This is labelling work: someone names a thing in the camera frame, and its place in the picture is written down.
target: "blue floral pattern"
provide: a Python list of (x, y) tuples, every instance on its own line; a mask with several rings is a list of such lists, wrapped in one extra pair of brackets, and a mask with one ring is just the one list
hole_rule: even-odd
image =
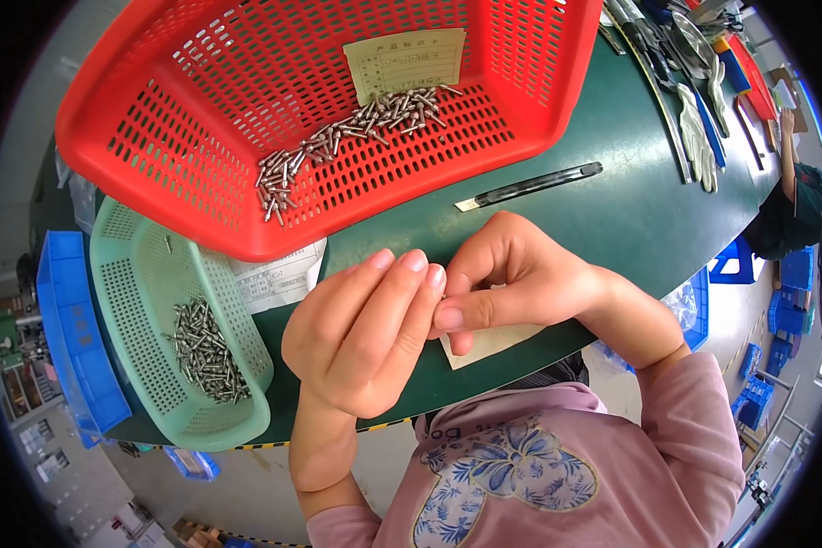
[(438, 481), (411, 530), (416, 548), (451, 548), (463, 542), (488, 495), (514, 497), (550, 512), (567, 512), (597, 494), (591, 466), (560, 447), (539, 426), (541, 413), (504, 424), (420, 457)]

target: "fingernail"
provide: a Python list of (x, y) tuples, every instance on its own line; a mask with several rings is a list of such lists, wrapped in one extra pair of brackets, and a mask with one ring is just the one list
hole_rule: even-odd
[(389, 249), (381, 249), (369, 257), (366, 262), (375, 269), (386, 269), (393, 262), (393, 252)]
[(438, 289), (444, 283), (444, 269), (442, 265), (429, 265), (426, 272), (426, 282), (430, 288)]
[(463, 326), (463, 311), (449, 308), (441, 309), (436, 314), (436, 328), (442, 331), (457, 329)]
[(405, 253), (402, 257), (399, 258), (399, 262), (403, 266), (408, 267), (409, 269), (414, 270), (415, 272), (419, 272), (423, 269), (426, 269), (426, 266), (428, 264), (426, 260), (426, 254), (424, 254), (419, 249), (412, 249), (408, 253)]

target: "dark green jacket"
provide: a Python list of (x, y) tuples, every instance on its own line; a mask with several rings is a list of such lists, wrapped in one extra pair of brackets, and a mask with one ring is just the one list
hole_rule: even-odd
[(743, 231), (752, 252), (767, 260), (778, 260), (822, 238), (822, 171), (807, 164), (795, 164), (798, 212), (777, 182)]

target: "hand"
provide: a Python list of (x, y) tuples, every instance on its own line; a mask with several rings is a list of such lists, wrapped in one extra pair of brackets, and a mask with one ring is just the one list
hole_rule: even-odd
[[(436, 307), (429, 337), (449, 333), (450, 350), (457, 356), (471, 350), (473, 330), (560, 323), (592, 307), (602, 290), (593, 266), (506, 211), (463, 243), (447, 274), (448, 296)], [(506, 286), (474, 291), (481, 282), (487, 288)]]
[(444, 269), (388, 249), (319, 283), (283, 333), (286, 365), (313, 394), (373, 418), (399, 400), (441, 300)]
[(779, 130), (784, 137), (791, 138), (791, 134), (794, 133), (794, 112), (790, 109), (783, 108), (779, 111)]

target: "person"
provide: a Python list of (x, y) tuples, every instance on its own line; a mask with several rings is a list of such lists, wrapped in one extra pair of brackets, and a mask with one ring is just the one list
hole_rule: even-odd
[(783, 174), (742, 233), (752, 252), (767, 260), (779, 260), (822, 239), (822, 171), (798, 160), (789, 109), (779, 113), (779, 130)]
[[(573, 317), (636, 368), (642, 426), (580, 382), (482, 394), (417, 421), (389, 510), (369, 508), (351, 473), (357, 417), (393, 407), (427, 338), (446, 332), (462, 355), (472, 330)], [(743, 489), (715, 357), (692, 354), (659, 301), (512, 213), (447, 269), (384, 249), (329, 276), (281, 350), (300, 379), (289, 467), (317, 548), (714, 546)]]

